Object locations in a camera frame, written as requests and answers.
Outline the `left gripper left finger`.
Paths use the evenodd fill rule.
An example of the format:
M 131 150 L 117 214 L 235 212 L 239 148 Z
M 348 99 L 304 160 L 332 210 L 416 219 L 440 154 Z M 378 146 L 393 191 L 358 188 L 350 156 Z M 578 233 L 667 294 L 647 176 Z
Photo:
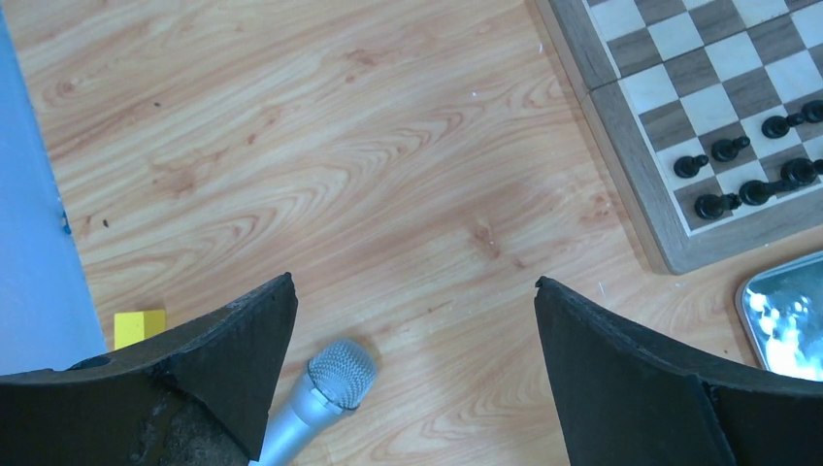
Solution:
M 298 299 L 290 274 L 138 344 L 1 380 L 5 465 L 245 465 Z

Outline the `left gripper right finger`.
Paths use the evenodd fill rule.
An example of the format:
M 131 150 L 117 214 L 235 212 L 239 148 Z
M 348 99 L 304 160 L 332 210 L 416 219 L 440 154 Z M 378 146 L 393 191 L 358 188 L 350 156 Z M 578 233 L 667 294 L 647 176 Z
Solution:
M 695 349 L 542 277 L 543 357 L 574 465 L 818 465 L 822 386 Z

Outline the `grey cylinder tube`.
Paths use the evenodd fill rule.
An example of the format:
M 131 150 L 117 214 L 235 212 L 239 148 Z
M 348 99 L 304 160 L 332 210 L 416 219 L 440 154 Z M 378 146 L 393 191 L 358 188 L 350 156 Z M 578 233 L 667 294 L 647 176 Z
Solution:
M 376 361 L 353 340 L 321 350 L 269 420 L 260 457 L 250 463 L 290 464 L 322 431 L 359 408 L 377 375 Z

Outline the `silver tray black pieces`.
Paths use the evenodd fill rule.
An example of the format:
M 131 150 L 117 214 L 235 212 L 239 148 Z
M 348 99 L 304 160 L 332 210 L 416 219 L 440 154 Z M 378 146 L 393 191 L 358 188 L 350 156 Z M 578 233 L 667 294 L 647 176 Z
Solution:
M 822 253 L 754 275 L 735 305 L 759 364 L 796 379 L 822 380 Z

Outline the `black piece board corner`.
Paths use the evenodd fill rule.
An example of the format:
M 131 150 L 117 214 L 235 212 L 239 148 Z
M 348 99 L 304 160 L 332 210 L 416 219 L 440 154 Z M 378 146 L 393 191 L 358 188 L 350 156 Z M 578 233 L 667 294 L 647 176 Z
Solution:
M 695 214 L 705 220 L 716 220 L 727 212 L 739 208 L 742 204 L 737 194 L 702 194 L 694 203 Z

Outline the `black pawn column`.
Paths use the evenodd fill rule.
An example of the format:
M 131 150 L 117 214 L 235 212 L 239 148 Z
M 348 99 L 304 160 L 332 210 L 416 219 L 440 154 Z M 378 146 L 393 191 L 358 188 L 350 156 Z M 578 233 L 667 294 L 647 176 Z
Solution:
M 691 179 L 696 177 L 700 171 L 709 164 L 706 155 L 682 156 L 675 161 L 674 173 L 678 178 Z

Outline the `black chess piece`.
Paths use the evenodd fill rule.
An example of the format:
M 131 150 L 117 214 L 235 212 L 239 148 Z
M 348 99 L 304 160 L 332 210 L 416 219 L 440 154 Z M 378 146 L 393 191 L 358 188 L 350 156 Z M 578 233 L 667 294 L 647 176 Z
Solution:
M 804 103 L 801 108 L 804 121 L 808 123 L 819 123 L 823 121 L 823 101 L 815 99 Z
M 739 189 L 739 197 L 743 204 L 748 206 L 761 206 L 766 204 L 772 197 L 783 192 L 796 190 L 800 185 L 793 181 L 781 180 L 778 182 L 763 182 L 753 180 L 744 183 Z

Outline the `black pawn second row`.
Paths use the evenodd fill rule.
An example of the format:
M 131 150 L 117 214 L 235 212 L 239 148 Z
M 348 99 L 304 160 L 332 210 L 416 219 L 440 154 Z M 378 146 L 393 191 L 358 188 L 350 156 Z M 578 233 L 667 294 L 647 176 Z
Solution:
M 720 163 L 731 162 L 737 158 L 741 150 L 748 148 L 750 144 L 751 141 L 747 136 L 720 139 L 711 145 L 710 155 Z

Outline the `black pawn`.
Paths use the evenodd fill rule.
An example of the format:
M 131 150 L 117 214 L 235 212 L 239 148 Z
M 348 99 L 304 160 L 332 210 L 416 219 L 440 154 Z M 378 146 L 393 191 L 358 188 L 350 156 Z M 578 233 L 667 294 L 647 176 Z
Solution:
M 806 122 L 803 113 L 795 113 L 788 116 L 769 116 L 761 125 L 762 134 L 768 139 L 780 139 L 786 136 L 789 131 Z
M 798 185 L 813 184 L 823 172 L 823 160 L 794 158 L 783 164 L 780 176 L 783 180 Z

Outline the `wooden chessboard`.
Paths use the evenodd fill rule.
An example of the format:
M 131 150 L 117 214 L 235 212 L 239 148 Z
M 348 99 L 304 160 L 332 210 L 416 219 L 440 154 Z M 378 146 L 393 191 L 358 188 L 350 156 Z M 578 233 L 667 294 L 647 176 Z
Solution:
M 648 261 L 680 275 L 822 223 L 822 175 L 761 206 L 699 218 L 702 194 L 778 182 L 822 159 L 822 122 L 768 139 L 762 123 L 822 100 L 818 1 L 541 1 L 537 5 Z M 751 144 L 731 162 L 720 139 Z M 675 161 L 709 164 L 678 178 Z

